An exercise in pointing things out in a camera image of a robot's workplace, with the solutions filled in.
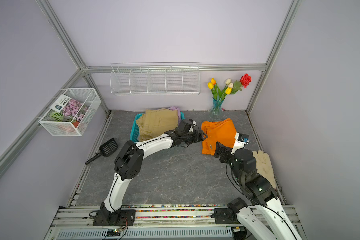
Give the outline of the orange pants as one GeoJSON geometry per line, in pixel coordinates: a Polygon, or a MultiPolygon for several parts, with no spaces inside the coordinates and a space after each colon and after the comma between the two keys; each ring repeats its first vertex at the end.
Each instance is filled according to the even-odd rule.
{"type": "Polygon", "coordinates": [[[215,154],[216,143],[232,148],[235,143],[235,135],[237,130],[231,119],[225,119],[220,122],[203,122],[201,125],[202,131],[207,135],[207,138],[202,141],[202,154],[215,154]]]}

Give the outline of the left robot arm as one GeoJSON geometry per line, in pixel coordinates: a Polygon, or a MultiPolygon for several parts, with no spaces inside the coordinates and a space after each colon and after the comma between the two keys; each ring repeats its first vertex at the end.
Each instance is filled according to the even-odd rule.
{"type": "Polygon", "coordinates": [[[189,119],[182,120],[175,129],[150,140],[136,143],[127,141],[115,159],[114,179],[98,215],[110,219],[120,213],[130,181],[140,173],[145,158],[177,146],[186,148],[191,144],[204,141],[207,137],[207,134],[189,119]]]}

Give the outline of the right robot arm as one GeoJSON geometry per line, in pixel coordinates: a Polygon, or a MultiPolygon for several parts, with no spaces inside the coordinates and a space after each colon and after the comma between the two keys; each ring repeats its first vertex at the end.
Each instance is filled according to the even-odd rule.
{"type": "Polygon", "coordinates": [[[300,240],[271,183],[258,173],[257,160],[245,143],[229,148],[217,142],[214,156],[226,165],[226,175],[242,194],[226,208],[214,209],[216,224],[240,224],[257,240],[300,240]]]}

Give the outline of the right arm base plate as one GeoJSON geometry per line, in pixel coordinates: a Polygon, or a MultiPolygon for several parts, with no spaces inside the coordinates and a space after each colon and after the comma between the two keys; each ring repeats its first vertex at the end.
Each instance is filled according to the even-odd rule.
{"type": "Polygon", "coordinates": [[[231,208],[216,208],[211,217],[215,220],[216,225],[243,225],[238,220],[240,210],[231,208]]]}

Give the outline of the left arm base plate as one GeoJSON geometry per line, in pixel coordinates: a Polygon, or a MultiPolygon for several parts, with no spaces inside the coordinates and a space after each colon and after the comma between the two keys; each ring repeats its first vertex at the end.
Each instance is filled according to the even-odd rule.
{"type": "Polygon", "coordinates": [[[117,210],[110,213],[107,210],[99,210],[94,218],[93,226],[133,226],[136,210],[117,210]]]}

